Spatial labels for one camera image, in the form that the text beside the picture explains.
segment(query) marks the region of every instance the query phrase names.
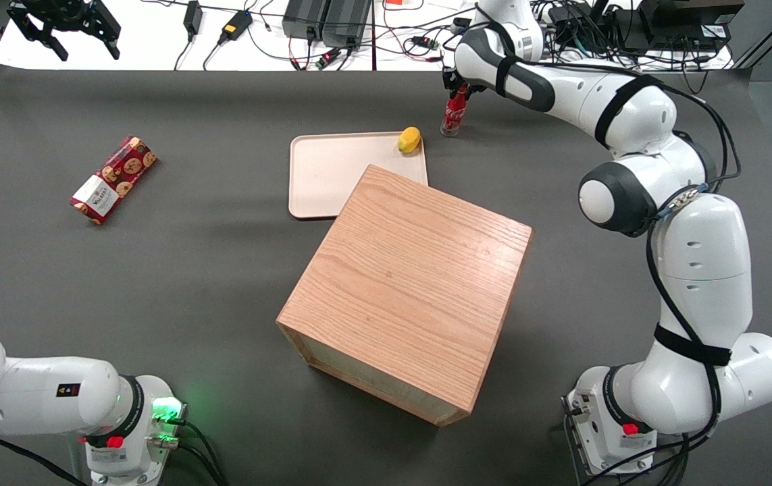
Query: wooden box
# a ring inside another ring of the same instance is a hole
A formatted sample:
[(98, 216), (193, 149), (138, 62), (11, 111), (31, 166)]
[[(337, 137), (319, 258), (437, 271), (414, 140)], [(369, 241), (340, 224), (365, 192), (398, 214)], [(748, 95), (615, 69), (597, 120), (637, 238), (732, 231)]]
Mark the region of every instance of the wooden box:
[(533, 231), (368, 166), (278, 316), (305, 362), (435, 425), (473, 410)]

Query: beige plastic tray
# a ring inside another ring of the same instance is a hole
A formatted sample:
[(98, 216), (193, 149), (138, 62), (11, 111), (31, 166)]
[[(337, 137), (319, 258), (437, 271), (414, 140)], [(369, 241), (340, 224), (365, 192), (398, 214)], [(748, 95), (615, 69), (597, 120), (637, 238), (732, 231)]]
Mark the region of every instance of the beige plastic tray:
[(297, 136), (290, 144), (290, 214), (337, 216), (369, 164), (428, 185), (425, 147), (398, 151), (400, 132)]

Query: lemon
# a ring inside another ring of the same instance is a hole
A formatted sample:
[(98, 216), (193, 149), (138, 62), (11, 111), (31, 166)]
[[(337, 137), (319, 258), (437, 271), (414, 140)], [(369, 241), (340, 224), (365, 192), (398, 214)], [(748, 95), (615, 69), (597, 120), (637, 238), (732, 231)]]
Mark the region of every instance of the lemon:
[(416, 150), (421, 141), (422, 132), (419, 132), (419, 129), (414, 126), (407, 127), (407, 129), (404, 129), (404, 132), (401, 132), (401, 136), (398, 137), (398, 150), (401, 153), (408, 154)]

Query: dark gray tablecloth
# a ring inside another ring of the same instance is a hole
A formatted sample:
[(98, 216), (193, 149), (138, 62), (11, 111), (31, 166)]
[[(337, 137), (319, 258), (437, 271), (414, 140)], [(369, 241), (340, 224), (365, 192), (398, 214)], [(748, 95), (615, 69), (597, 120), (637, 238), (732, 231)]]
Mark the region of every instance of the dark gray tablecloth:
[[(713, 74), (702, 96), (744, 161), (723, 193), (750, 231), (750, 330), (772, 335), (772, 150), (744, 74)], [(571, 486), (559, 395), (589, 366), (642, 360), (652, 342), (643, 239), (581, 215), (578, 182), (609, 160), (590, 136), (486, 92), (445, 139), (445, 99), (438, 74), (0, 67), (1, 342), (9, 356), (88, 356), (163, 377), (234, 485)], [(678, 127), (718, 151), (711, 121), (678, 103)], [(308, 369), (274, 324), (330, 226), (287, 212), (290, 141), (411, 124), (433, 187), (537, 231), (475, 412), (442, 430)], [(93, 227), (68, 197), (127, 134), (161, 162)], [(15, 441), (70, 467), (60, 437)], [(684, 481), (771, 483), (772, 404), (720, 425)], [(0, 449), (0, 484), (61, 480)], [(207, 478), (178, 452), (163, 484)]]

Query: white table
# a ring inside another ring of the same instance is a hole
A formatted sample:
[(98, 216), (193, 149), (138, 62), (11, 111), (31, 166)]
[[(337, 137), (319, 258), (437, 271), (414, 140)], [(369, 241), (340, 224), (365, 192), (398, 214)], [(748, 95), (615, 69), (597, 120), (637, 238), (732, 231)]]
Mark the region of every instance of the white table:
[[(287, 0), (273, 0), (263, 13), (265, 21), (259, 15), (259, 9), (268, 0), (248, 0), (248, 8), (253, 13), (253, 24), (240, 39), (226, 43), (212, 57), (207, 68), (209, 71), (291, 71), (292, 65), (286, 59), (272, 59), (260, 52), (254, 45), (254, 41), (266, 53), (278, 57), (289, 55), (290, 41), (284, 36), (281, 28), (281, 15), (286, 10)], [(371, 15), (376, 19), (377, 25), (385, 24), (389, 27), (414, 26), (431, 22), (438, 18), (448, 18), (441, 22), (434, 22), (431, 26), (450, 24), (451, 18), (466, 6), (463, 0), (405, 0), (403, 6), (390, 8), (413, 8), (423, 1), (422, 8), (416, 10), (404, 10), (384, 12), (382, 4), (374, 3)], [(185, 12), (184, 4), (173, 4), (169, 7), (158, 3), (145, 3), (140, 0), (104, 0), (110, 12), (121, 25), (118, 49), (121, 58), (115, 61), (101, 41), (86, 36), (80, 32), (55, 32), (55, 36), (61, 41), (61, 45), (68, 50), (70, 56), (67, 61), (61, 61), (54, 52), (40, 43), (30, 43), (25, 40), (15, 25), (10, 24), (0, 41), (0, 64), (11, 65), (15, 68), (26, 69), (78, 69), (78, 70), (172, 70), (176, 58), (187, 43), (187, 34), (182, 27), (182, 18)], [(203, 0), (203, 5), (225, 9), (243, 9), (243, 0)], [(620, 4), (629, 8), (629, 0), (612, 0), (611, 4)], [(464, 18), (472, 18), (473, 12), (461, 13)], [(232, 17), (231, 11), (216, 9), (204, 9), (203, 21), (200, 25), (200, 35), (195, 38), (194, 45), (188, 50), (182, 59), (180, 70), (201, 70), (203, 61), (218, 39), (223, 25)], [(271, 31), (266, 30), (265, 23), (271, 26)], [(401, 51), (401, 41), (410, 36), (419, 36), (423, 30), (398, 30), (396, 40), (394, 36), (386, 33), (385, 28), (376, 28), (376, 45), (383, 49)], [(451, 36), (444, 32), (438, 39), (445, 41)], [(369, 43), (372, 39), (372, 30), (367, 28), (364, 41)], [(296, 57), (305, 56), (307, 43), (296, 39), (291, 41), (293, 53)], [(314, 43), (311, 53), (314, 56), (321, 55), (329, 50), (323, 43)], [(373, 68), (372, 47), (362, 47), (353, 53), (342, 70), (345, 71), (370, 71)], [(444, 52), (444, 62), (453, 65), (453, 58), (448, 51)], [(670, 57), (675, 62), (675, 68), (679, 68), (680, 52), (650, 52), (651, 55)], [(704, 69), (719, 69), (731, 64), (731, 51), (723, 50), (715, 59), (701, 65)], [(333, 64), (326, 70), (333, 71), (337, 65)], [(651, 61), (644, 66), (645, 70), (670, 69), (671, 65), (665, 62)], [(389, 53), (377, 49), (376, 68), (380, 71), (438, 71), (441, 65), (436, 62), (414, 61), (400, 53)]]

